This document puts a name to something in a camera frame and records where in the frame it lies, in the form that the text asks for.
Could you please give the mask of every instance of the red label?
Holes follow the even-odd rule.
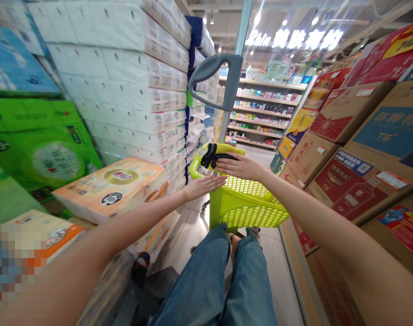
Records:
[[[388,197],[377,187],[380,180],[367,181],[336,158],[325,166],[315,181],[333,202],[331,208],[350,221]]]
[[[331,117],[326,118],[322,111],[315,118],[312,126],[309,130],[323,135],[328,139],[335,140],[339,134],[344,130],[344,128],[349,124],[353,116],[348,116],[345,118],[332,119]]]
[[[404,206],[396,206],[378,220],[413,253],[413,211]]]

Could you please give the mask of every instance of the cardboard box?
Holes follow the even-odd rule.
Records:
[[[413,182],[339,148],[307,192],[360,225],[413,192]]]
[[[297,111],[293,122],[288,127],[288,133],[286,136],[291,139],[295,144],[300,142],[305,132],[312,125],[312,122],[315,120],[317,112],[312,110],[300,109]]]
[[[413,63],[413,23],[368,44],[342,87],[398,80]]]
[[[72,102],[0,98],[0,168],[38,201],[101,167]]]
[[[304,190],[306,188],[306,184],[299,180],[298,175],[293,171],[289,164],[285,166],[279,177],[299,189]]]
[[[338,148],[339,145],[318,137],[311,131],[305,133],[288,160],[298,177],[298,183],[306,187]]]
[[[413,81],[398,83],[345,148],[413,181]]]
[[[323,249],[306,262],[330,325],[365,325],[340,269]]]
[[[125,158],[53,192],[78,217],[101,224],[167,193],[164,169]]]
[[[413,274],[413,194],[362,227]]]
[[[279,153],[279,151],[276,151],[276,154],[270,163],[271,172],[273,172],[276,175],[280,175],[285,165],[286,165],[286,162],[283,160],[282,155]]]
[[[345,144],[394,85],[381,81],[332,90],[309,130]]]
[[[288,160],[288,157],[291,155],[295,147],[296,147],[296,144],[291,139],[289,139],[287,136],[284,136],[281,139],[278,150],[279,150],[279,153],[282,155],[282,157],[285,160]]]
[[[302,109],[319,111],[330,92],[341,87],[350,70],[350,68],[344,68],[318,75],[303,103]]]

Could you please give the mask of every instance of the store sign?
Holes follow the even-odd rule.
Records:
[[[324,36],[326,32],[319,31],[318,29],[313,30],[308,34],[308,38],[305,42],[306,32],[304,30],[294,30],[291,34],[291,38],[288,41],[290,31],[288,29],[280,29],[276,32],[276,35],[273,39],[273,44],[271,45],[272,48],[280,47],[280,48],[289,48],[289,49],[298,49],[304,47],[305,50],[315,50],[316,48],[324,49],[327,48],[329,51],[336,48],[341,39],[342,35],[344,34],[343,31],[339,29],[333,30],[331,29],[326,36]],[[271,37],[267,36],[266,33],[262,35],[257,29],[254,29],[249,38],[246,40],[245,44],[249,46],[262,46],[267,47],[269,46]]]

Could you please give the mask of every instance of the toilet paper pack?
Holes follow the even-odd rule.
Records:
[[[53,195],[76,216],[100,224],[163,196],[168,188],[164,178],[162,167],[125,158],[53,191]]]

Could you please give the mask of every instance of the leg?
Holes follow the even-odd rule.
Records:
[[[231,288],[221,325],[277,325],[267,262],[261,246],[247,228],[235,252]]]
[[[230,252],[222,223],[197,246],[149,325],[216,325],[225,304]]]

